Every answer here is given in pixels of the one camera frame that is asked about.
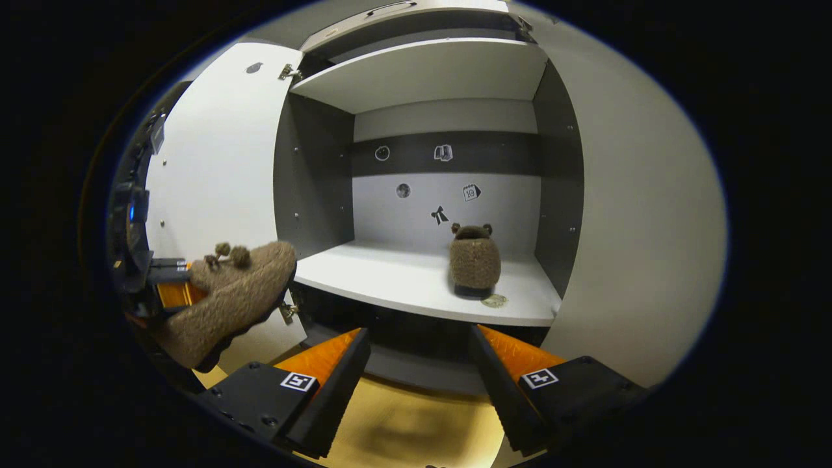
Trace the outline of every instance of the black icon sticker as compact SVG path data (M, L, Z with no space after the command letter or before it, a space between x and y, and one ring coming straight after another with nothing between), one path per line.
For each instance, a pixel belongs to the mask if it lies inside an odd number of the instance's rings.
M249 74L257 73L260 70L260 65L262 65L262 64L263 64L263 62L257 62L253 65L249 65L248 68L246 68L245 72L249 73Z
M541 369L537 372L531 372L522 376L522 378L528 383L528 386L534 388L540 388L542 386L551 385L557 382L557 377L552 374L548 369Z
M453 159L453 151L451 145L439 145L433 150L433 159L439 159L441 162L448 162Z
M410 197L410 186L408 184L399 184L399 186L396 187L396 195L398 195L399 198Z
M483 193L482 190L477 187L477 184L468 184L467 186L463 187L463 197L465 197L466 202L470 202L475 200L479 197L479 194Z
M379 161L387 161L390 158L390 148L384 146L375 150L375 158Z
M303 374L298 374L297 372L292 372L287 375L285 379L283 379L280 386L297 391L307 391L312 386L314 381L315 378L313 376L305 376Z
M433 219L436 220L437 226L448 220L448 217L445 216L445 213L442 213L442 205L439 205L439 208L437 208L435 212L430 213L430 216L432 216Z

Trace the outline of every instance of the cabinet door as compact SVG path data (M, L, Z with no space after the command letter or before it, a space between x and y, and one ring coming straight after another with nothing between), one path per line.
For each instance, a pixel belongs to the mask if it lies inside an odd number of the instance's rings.
M278 239L275 138L291 84L278 76L287 63L297 69L302 57L286 47L238 43L182 94L147 173L147 240L155 257L194 260L217 242L254 248ZM231 373L248 361L272 361L305 338L300 320L286 325L276 311L234 339L220 368Z

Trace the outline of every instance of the sticker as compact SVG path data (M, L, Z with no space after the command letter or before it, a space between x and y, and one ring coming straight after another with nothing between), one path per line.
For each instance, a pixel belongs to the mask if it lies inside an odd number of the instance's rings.
M441 162L448 162L453 159L453 151L451 145L439 145L433 150L433 159L439 159Z
M399 186L396 187L396 195L398 195L399 198L410 197L410 186L408 184L399 184Z
M505 296L500 296L499 294L492 294L491 296L486 297L480 302L482 302L485 306L492 307L493 309L498 309L502 306L505 306L506 302L508 302L508 299Z
M285 379L283 379L280 386L297 391L307 391L312 386L314 381L315 378L313 376L305 376L303 374L298 374L297 372L292 372L287 375Z
M249 74L251 74L251 73L257 73L257 72L260 70L260 65L262 65L262 64L263 64L263 62L257 62L257 63L255 63L255 64L249 65L249 66L246 68L245 72L246 72L246 73L249 73Z
M448 220L448 217L446 217L445 214L442 213L442 205L439 205L439 208L437 208L435 212L430 213L430 216L432 216L433 219L436 220L436 225L437 226L442 224L442 222L445 222L445 221Z
M525 380L526 383L528 383L528 386L532 387L532 389L551 385L557 382L557 377L555 377L555 375L552 374L552 372L548 369L541 369L537 372L530 372L522 376L522 379Z
M483 193L483 191L477 187L477 184L468 184L463 187L463 197L465 197L466 202L476 200L480 193Z
M379 161L387 161L390 158L390 148L379 147L375 150L375 158Z

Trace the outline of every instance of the gray side panel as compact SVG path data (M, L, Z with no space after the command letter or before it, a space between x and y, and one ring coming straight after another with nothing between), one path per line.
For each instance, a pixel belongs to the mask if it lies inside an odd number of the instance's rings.
M540 224L534 255L563 297L583 218L583 151L575 111L548 62L532 101L541 156Z
M275 224L298 259L355 239L347 156L353 125L350 113L286 97L275 143Z
M349 150L353 177L419 172L476 172L540 175L535 154L538 136L515 132L432 132L379 138L354 143ZM437 146L450 145L452 158L433 159ZM389 148L389 158L376 159L375 152Z

